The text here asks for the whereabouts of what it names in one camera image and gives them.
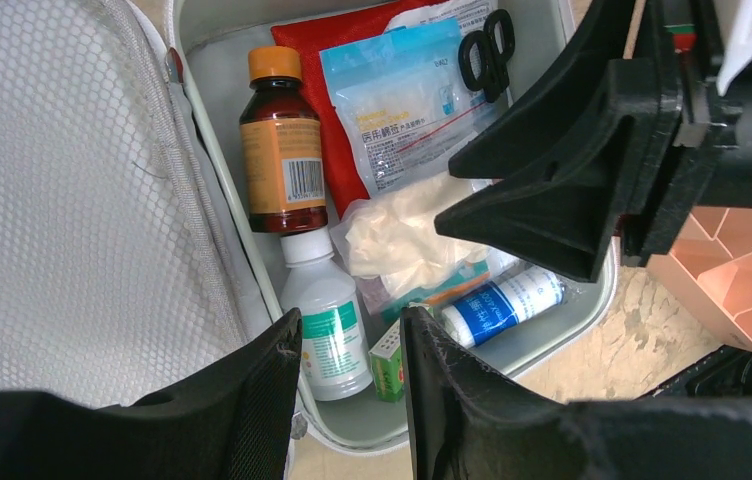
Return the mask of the white blue mask packet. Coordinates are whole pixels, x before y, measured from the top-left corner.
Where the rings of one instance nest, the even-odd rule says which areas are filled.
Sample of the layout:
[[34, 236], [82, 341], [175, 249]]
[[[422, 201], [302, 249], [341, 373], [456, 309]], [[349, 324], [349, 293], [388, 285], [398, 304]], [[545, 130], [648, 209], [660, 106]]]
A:
[[461, 33], [465, 35], [482, 29], [487, 18], [498, 8], [497, 0], [449, 0], [404, 11], [389, 21], [384, 32], [453, 18], [458, 22]]

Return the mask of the white bottle blue label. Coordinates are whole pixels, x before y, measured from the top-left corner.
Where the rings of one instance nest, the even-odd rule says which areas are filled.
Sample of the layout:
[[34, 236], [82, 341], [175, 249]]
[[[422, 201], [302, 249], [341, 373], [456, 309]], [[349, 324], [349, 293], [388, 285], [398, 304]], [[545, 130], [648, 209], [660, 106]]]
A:
[[443, 307], [440, 318], [451, 338], [472, 348], [560, 305], [565, 292], [554, 273], [533, 266], [483, 284]]

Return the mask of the small green box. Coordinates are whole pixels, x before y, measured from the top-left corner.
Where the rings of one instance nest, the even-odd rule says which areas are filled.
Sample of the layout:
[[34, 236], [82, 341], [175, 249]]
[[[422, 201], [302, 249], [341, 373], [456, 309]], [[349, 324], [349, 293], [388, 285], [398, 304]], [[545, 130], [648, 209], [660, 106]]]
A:
[[404, 395], [400, 321], [397, 320], [369, 351], [376, 394], [381, 401], [396, 403]]

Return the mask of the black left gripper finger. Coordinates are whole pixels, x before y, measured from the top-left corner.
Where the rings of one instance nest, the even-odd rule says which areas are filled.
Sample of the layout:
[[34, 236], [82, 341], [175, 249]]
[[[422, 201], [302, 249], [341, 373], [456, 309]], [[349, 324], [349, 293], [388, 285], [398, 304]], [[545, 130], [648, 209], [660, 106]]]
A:
[[130, 406], [89, 409], [0, 392], [0, 479], [281, 479], [287, 472], [302, 320]]
[[752, 397], [559, 403], [402, 312], [418, 479], [752, 479]]
[[544, 157], [587, 109], [606, 64], [623, 55], [634, 7], [633, 1], [593, 1], [551, 66], [449, 161], [449, 173], [505, 179], [542, 171]]
[[612, 237], [647, 205], [678, 107], [655, 61], [609, 62], [588, 106], [542, 155], [501, 137], [500, 154], [473, 146], [473, 160], [504, 160], [497, 182], [439, 213], [436, 231], [597, 281]]

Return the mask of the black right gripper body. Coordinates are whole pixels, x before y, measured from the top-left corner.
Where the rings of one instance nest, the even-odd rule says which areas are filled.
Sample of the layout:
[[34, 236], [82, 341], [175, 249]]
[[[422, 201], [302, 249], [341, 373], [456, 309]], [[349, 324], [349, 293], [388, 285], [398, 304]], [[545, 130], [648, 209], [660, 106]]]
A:
[[670, 251], [698, 206], [752, 209], [752, 59], [718, 91], [728, 61], [719, 31], [721, 1], [649, 1], [634, 55], [654, 43], [679, 85], [679, 117], [646, 204], [621, 221], [622, 262], [644, 267]]

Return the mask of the brown bottle orange cap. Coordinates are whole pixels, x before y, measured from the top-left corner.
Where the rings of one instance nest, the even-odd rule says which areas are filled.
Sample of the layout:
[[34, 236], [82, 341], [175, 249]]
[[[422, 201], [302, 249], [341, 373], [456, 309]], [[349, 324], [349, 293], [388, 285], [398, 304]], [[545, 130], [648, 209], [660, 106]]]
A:
[[293, 234], [328, 224], [321, 123], [301, 94], [296, 50], [248, 54], [253, 95], [239, 118], [249, 222], [258, 233]]

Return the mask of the blue clear wipes packet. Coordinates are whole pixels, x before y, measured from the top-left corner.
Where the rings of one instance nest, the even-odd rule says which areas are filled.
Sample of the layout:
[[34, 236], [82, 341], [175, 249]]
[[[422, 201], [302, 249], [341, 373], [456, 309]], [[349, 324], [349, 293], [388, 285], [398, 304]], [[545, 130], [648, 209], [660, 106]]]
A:
[[447, 156], [504, 110], [464, 84], [463, 38], [447, 19], [320, 52], [330, 102], [368, 196], [446, 168]]

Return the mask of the clear white cap bottle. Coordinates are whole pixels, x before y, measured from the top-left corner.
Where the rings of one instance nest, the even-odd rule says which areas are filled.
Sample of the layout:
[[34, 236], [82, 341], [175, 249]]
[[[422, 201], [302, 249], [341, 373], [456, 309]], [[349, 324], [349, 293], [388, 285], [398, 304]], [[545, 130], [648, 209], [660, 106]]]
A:
[[317, 401], [351, 397], [373, 382], [356, 283], [334, 260], [329, 229], [281, 238], [289, 269], [280, 304], [302, 315], [301, 372]]

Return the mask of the white sponge pad stack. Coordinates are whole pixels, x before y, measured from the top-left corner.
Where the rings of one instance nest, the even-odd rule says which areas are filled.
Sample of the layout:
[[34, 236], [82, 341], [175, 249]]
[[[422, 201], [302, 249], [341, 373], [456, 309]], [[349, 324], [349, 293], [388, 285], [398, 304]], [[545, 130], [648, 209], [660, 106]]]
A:
[[438, 214], [490, 185], [442, 173], [351, 204], [330, 236], [369, 314], [391, 318], [411, 302], [443, 303], [519, 263], [435, 230]]

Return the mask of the black handled scissors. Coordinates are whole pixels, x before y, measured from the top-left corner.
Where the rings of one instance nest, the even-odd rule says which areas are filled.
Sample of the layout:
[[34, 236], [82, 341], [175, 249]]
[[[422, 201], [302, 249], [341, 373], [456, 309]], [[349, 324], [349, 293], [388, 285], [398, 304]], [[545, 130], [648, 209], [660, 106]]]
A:
[[515, 47], [510, 14], [494, 10], [481, 30], [468, 33], [460, 43], [458, 64], [465, 86], [482, 92], [487, 103], [496, 102], [510, 84], [507, 63]]

